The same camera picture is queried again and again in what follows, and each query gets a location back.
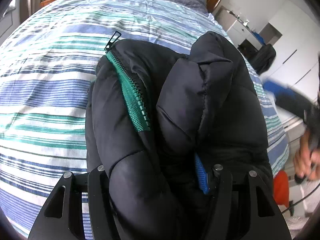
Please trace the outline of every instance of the silver bolt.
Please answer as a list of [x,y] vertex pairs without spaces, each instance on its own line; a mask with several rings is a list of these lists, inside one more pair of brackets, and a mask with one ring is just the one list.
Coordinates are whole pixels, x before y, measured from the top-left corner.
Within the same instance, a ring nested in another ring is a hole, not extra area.
[[251,177],[257,177],[258,174],[255,171],[249,171],[249,175]]
[[72,173],[71,173],[70,171],[67,171],[67,172],[65,172],[65,173],[63,174],[63,177],[64,177],[65,179],[67,179],[67,178],[70,178],[71,175],[72,175]]
[[216,171],[222,171],[222,170],[223,170],[223,166],[222,166],[221,164],[216,164],[216,165],[214,165],[213,167],[214,167],[214,169],[215,169]]
[[103,165],[100,165],[100,166],[98,167],[98,171],[104,171]]

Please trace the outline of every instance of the black puffer jacket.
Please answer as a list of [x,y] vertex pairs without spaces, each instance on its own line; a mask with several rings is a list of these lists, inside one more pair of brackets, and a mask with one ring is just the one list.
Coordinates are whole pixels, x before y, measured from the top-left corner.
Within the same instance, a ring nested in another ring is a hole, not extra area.
[[[134,40],[111,51],[113,64],[100,59],[89,89],[87,163],[88,171],[104,165],[129,239],[199,235],[209,198],[197,184],[195,152],[231,172],[255,170],[272,190],[265,120],[228,40],[208,32],[190,55]],[[136,93],[131,101],[126,78]],[[132,110],[137,106],[141,113]]]

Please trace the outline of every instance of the wooden nightstand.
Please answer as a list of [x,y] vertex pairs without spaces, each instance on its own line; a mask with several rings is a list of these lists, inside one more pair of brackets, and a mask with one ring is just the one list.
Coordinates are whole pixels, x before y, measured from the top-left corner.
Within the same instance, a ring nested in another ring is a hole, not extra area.
[[52,3],[55,0],[44,0],[43,2],[40,3],[40,8],[48,5],[49,3]]

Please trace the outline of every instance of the zipper teeth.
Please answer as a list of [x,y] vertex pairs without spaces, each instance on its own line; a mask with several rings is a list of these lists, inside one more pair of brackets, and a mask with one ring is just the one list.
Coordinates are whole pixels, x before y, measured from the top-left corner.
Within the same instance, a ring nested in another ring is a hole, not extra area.
[[121,70],[123,71],[125,76],[131,81],[132,92],[135,95],[138,106],[140,107],[140,111],[141,111],[141,114],[144,118],[144,121],[145,121],[146,125],[148,126],[148,128],[150,129],[150,122],[149,122],[149,118],[148,118],[148,113],[147,113],[146,108],[144,107],[144,102],[142,101],[141,94],[139,93],[139,89],[137,87],[136,82],[134,80],[132,80],[132,78],[128,74],[128,71],[124,68],[122,63],[118,60],[118,58],[113,54],[112,51],[108,51],[107,54],[109,54],[112,57],[112,59],[119,65],[119,67],[121,68]]

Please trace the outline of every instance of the human hand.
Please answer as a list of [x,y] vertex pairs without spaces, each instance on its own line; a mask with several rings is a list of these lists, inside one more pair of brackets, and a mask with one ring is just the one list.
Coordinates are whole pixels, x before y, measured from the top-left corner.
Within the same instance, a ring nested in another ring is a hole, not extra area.
[[[320,149],[314,150],[310,158],[309,137],[310,130],[306,129],[304,135],[300,138],[300,149],[293,159],[294,170],[300,178],[306,175],[309,180],[318,180],[320,179]],[[312,163],[317,165],[316,170],[313,172],[311,172]]]

